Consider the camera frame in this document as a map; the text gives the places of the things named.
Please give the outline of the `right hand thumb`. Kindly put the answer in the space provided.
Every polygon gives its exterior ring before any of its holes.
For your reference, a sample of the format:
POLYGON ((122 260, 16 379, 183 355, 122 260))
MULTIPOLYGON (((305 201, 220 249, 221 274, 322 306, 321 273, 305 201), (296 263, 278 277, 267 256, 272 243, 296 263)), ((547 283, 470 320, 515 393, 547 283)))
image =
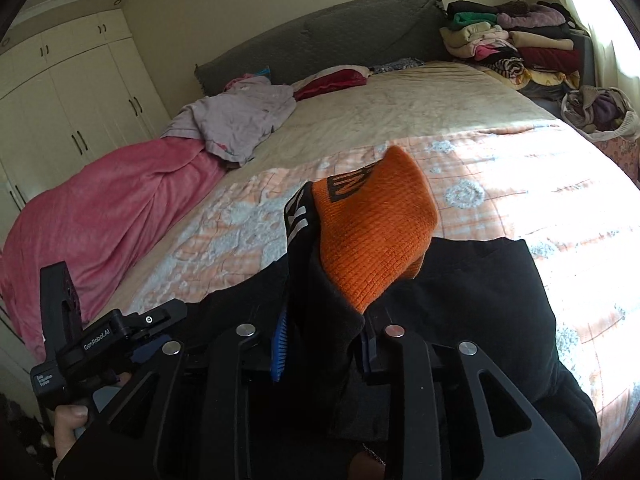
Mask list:
POLYGON ((383 480, 385 465, 368 452, 358 453, 350 462, 349 480, 383 480))

